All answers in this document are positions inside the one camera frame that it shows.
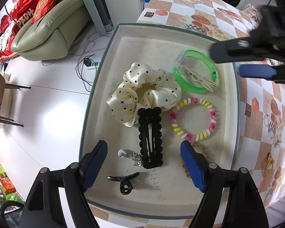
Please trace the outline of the small wooden clothespin clip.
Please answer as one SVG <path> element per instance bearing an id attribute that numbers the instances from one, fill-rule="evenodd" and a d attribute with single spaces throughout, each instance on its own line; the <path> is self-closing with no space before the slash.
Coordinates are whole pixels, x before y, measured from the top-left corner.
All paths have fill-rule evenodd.
<path id="1" fill-rule="evenodd" d="M 198 73 L 191 70 L 189 67 L 185 67 L 185 73 L 190 75 L 190 77 L 197 83 L 201 84 L 206 90 L 213 92 L 213 87 L 217 86 L 218 84 L 215 81 L 202 77 Z"/>

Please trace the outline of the black beaded hair clip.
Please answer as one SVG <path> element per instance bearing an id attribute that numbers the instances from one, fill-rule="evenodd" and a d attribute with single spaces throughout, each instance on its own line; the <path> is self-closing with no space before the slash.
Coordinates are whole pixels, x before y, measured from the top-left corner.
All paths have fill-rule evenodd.
<path id="1" fill-rule="evenodd" d="M 138 110 L 138 138 L 145 169 L 161 167 L 163 164 L 161 112 L 159 107 Z"/>

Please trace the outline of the checkered patterned tablecloth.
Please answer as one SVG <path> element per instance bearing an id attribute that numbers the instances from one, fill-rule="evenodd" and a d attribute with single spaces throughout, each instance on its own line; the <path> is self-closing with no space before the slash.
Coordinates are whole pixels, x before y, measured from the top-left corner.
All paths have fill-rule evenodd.
<path id="1" fill-rule="evenodd" d="M 151 0 L 147 12 L 162 9 L 164 23 L 177 26 L 177 19 L 190 12 L 216 26 L 216 39 L 242 38 L 260 22 L 256 7 L 240 10 L 222 0 L 170 2 Z M 241 132 L 238 165 L 247 166 L 265 205 L 270 225 L 285 220 L 285 84 L 240 79 Z M 274 144 L 282 141 L 279 148 Z"/>

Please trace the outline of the small silver charm on table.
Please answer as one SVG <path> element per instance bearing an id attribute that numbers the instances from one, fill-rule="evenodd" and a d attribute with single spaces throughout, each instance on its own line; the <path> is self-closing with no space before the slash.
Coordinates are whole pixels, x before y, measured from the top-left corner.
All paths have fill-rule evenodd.
<path id="1" fill-rule="evenodd" d="M 276 141 L 276 143 L 274 144 L 274 147 L 275 148 L 279 148 L 280 147 L 280 145 L 281 145 L 281 142 L 282 141 L 280 141 L 279 139 Z"/>

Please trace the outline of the small black claw clip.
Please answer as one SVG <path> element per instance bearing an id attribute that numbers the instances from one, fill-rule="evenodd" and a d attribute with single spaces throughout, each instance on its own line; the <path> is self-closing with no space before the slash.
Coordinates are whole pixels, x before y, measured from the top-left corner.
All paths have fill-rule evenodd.
<path id="1" fill-rule="evenodd" d="M 127 176 L 108 176 L 107 179 L 113 182 L 119 182 L 119 189 L 122 195 L 128 195 L 133 190 L 133 185 L 131 184 L 131 180 L 138 177 L 139 172 L 135 172 L 133 174 Z"/>

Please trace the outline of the green translucent bangle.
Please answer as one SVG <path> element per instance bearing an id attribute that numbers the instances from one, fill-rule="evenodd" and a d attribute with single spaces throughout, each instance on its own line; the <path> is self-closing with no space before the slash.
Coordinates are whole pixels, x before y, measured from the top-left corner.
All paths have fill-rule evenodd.
<path id="1" fill-rule="evenodd" d="M 172 74 L 183 91 L 195 94 L 210 92 L 185 73 L 185 67 L 218 84 L 218 73 L 214 63 L 203 53 L 188 49 L 179 54 L 172 69 Z"/>

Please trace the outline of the silver charm brooch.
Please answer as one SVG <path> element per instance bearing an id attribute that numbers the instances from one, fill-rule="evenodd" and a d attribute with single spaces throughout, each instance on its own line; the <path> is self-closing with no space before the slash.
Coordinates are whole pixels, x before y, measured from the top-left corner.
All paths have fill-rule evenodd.
<path id="1" fill-rule="evenodd" d="M 129 149 L 119 149 L 118 156 L 120 158 L 130 158 L 133 161 L 133 166 L 142 166 L 142 156 Z"/>

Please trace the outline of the cream polka dot scrunchie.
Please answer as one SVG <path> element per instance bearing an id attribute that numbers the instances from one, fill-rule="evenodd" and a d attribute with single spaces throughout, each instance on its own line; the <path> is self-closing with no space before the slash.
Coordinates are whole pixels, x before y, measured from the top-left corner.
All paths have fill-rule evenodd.
<path id="1" fill-rule="evenodd" d="M 135 62 L 106 103 L 116 121 L 132 127 L 138 123 L 139 109 L 159 107 L 167 111 L 176 106 L 181 97 L 182 90 L 171 73 Z"/>

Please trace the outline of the white power strip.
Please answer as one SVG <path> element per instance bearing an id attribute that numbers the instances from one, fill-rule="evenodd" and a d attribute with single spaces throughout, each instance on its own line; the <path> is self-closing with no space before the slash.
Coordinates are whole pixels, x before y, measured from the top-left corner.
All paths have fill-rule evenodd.
<path id="1" fill-rule="evenodd" d="M 94 61 L 90 57 L 86 57 L 83 59 L 83 64 L 87 70 L 97 70 L 99 67 L 99 62 Z"/>

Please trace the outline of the red cushion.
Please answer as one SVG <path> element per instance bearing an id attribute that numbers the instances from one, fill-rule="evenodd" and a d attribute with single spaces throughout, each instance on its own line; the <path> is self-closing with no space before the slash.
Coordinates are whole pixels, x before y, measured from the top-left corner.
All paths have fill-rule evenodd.
<path id="1" fill-rule="evenodd" d="M 17 0 L 11 12 L 0 22 L 0 62 L 18 56 L 11 49 L 12 42 L 20 28 L 30 19 L 35 23 L 47 14 L 57 0 Z"/>

